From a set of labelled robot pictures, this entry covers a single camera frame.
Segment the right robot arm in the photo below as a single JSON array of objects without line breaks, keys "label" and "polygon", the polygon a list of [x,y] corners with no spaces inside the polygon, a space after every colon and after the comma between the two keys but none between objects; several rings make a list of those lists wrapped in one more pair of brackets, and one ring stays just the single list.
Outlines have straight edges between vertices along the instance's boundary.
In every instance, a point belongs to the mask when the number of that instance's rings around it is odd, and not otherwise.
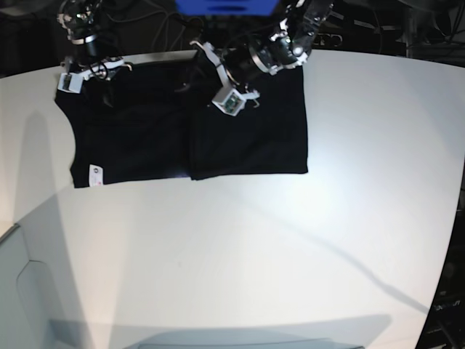
[{"label": "right robot arm", "polygon": [[67,33],[74,51],[61,63],[57,89],[61,92],[80,94],[84,84],[94,80],[105,85],[102,103],[114,105],[111,81],[122,68],[129,71],[133,65],[123,58],[115,44],[104,37],[100,25],[101,1],[63,1],[57,13],[57,21]]}]

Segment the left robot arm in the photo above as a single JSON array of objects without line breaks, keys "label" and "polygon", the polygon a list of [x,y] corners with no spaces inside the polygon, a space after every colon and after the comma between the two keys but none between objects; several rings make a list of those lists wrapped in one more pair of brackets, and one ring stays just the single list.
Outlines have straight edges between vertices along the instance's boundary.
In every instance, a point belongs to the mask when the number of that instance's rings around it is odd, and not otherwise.
[{"label": "left robot arm", "polygon": [[221,48],[201,40],[190,42],[212,64],[221,83],[211,103],[228,116],[237,116],[249,100],[259,107],[260,93],[249,83],[305,64],[332,1],[292,1],[270,23],[247,28]]}]

